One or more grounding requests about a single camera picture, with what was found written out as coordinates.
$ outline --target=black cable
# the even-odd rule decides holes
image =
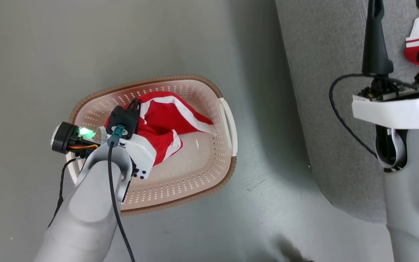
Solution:
[[[116,203],[116,197],[114,192],[114,186],[113,186],[113,171],[112,171],[112,154],[113,154],[113,146],[114,142],[110,142],[109,145],[109,153],[108,153],[108,172],[109,172],[109,188],[111,191],[111,200],[113,201],[113,209],[114,209],[114,215],[116,216],[117,225],[119,227],[119,230],[121,231],[121,234],[124,239],[125,246],[127,247],[128,254],[130,255],[130,260],[132,262],[135,262],[135,257],[133,256],[132,249],[130,248],[130,244],[128,243],[127,236],[124,232],[124,228],[121,223],[121,217],[119,216],[119,211],[117,210],[117,203]]]
[[[59,188],[58,205],[56,207],[55,215],[51,219],[51,222],[49,223],[48,227],[51,226],[51,223],[53,223],[53,220],[55,219],[56,214],[58,214],[58,211],[59,211],[59,208],[61,207],[61,204],[63,204],[63,202],[64,202],[64,198],[63,198],[64,173],[65,173],[65,169],[67,168],[67,166],[74,161],[76,161],[76,159],[70,159],[69,161],[67,161],[67,163],[65,163],[65,165],[63,167],[63,171],[61,172],[61,183],[60,183],[60,188]]]
[[[337,78],[336,80],[334,80],[334,82],[332,82],[331,88],[329,88],[329,102],[331,103],[332,110],[334,111],[334,114],[336,114],[337,119],[339,119],[340,123],[347,129],[347,131],[349,131],[349,133],[354,137],[354,139],[356,139],[356,141],[358,141],[360,143],[360,145],[362,145],[375,158],[378,158],[376,156],[376,153],[374,151],[372,151],[371,148],[369,148],[366,144],[364,144],[363,141],[361,141],[361,139],[359,139],[359,137],[356,136],[354,134],[354,132],[347,126],[346,122],[340,117],[339,111],[337,111],[337,109],[336,109],[336,104],[334,103],[334,99],[333,99],[334,87],[337,85],[337,83],[339,83],[339,81],[344,80],[346,78],[376,78],[376,79],[380,79],[380,80],[386,80],[386,81],[389,81],[391,83],[396,83],[396,84],[399,84],[399,85],[403,85],[403,86],[406,86],[408,88],[412,88],[414,90],[418,90],[419,88],[416,85],[405,83],[405,82],[403,82],[399,79],[388,78],[386,76],[373,76],[373,75],[365,75],[365,74],[343,75],[343,76],[340,76],[339,78]]]

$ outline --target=perforated basket wall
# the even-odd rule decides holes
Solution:
[[[126,106],[133,98],[154,91],[176,93],[213,121],[217,135],[181,135],[183,147],[178,153],[153,167],[148,179],[132,179],[121,207],[123,215],[164,209],[211,194],[221,189],[235,170],[237,140],[230,108],[219,89],[200,76],[157,78],[97,92],[78,103],[70,121],[96,130],[115,106]],[[79,168],[69,171],[76,181]]]

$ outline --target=red and white garment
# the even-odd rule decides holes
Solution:
[[[419,52],[419,18],[415,19],[410,36],[406,38],[405,57],[415,65],[419,65],[417,54]]]
[[[216,135],[211,120],[172,92],[150,92],[138,99],[141,100],[138,135],[145,137],[155,148],[154,166],[183,147],[179,135],[197,131]]]

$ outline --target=white stripe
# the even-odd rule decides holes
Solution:
[[[172,130],[172,133],[174,135],[174,140],[168,146],[168,150],[166,150],[166,155],[164,156],[163,161],[165,161],[166,159],[168,159],[172,154],[174,154],[175,152],[177,152],[182,147],[182,142],[181,142],[179,136],[177,135],[177,132],[173,129]]]
[[[407,48],[410,48],[410,47],[419,47],[419,41],[406,43],[406,46],[407,46]]]
[[[216,136],[216,132],[214,129],[214,126],[212,124],[206,124],[202,121],[198,121],[198,119],[195,118],[192,111],[188,109],[179,99],[177,99],[175,96],[164,96],[162,98],[153,98],[149,101],[146,101],[145,103],[141,104],[140,109],[140,117],[145,119],[145,115],[147,114],[151,101],[155,101],[156,103],[173,103],[179,113],[182,115],[182,117],[191,124],[195,129],[209,133],[213,136]]]

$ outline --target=gray sofa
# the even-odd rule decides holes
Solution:
[[[371,222],[386,222],[379,164],[336,119],[328,100],[337,77],[361,71],[368,0],[277,0],[290,74],[298,102],[311,168],[326,198],[337,208]],[[384,0],[383,19],[392,77],[412,81],[419,67],[404,57],[419,10],[414,0]],[[374,127],[351,114],[351,95],[369,80],[336,87],[338,111],[366,144]]]

